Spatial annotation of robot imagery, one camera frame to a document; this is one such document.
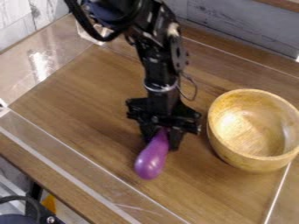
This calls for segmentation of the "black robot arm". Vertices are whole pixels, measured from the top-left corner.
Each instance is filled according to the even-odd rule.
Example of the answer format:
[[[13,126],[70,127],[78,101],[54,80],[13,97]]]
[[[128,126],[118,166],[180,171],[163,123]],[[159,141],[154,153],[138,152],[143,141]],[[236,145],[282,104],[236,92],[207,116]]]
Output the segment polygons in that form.
[[[146,141],[166,130],[178,150],[183,136],[200,132],[202,114],[183,103],[182,78],[188,65],[180,23],[163,0],[64,0],[87,34],[100,42],[124,37],[144,67],[147,97],[126,101],[127,117]]]

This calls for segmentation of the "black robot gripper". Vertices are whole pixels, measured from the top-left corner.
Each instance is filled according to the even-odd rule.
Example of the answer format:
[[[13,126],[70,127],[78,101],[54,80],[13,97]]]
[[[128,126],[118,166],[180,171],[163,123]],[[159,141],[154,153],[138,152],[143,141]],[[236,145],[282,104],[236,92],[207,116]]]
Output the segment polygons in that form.
[[[184,133],[199,133],[202,114],[183,103],[176,84],[144,85],[144,88],[147,97],[126,101],[127,117],[138,121],[147,143],[159,129],[167,128],[170,150],[178,151]]]

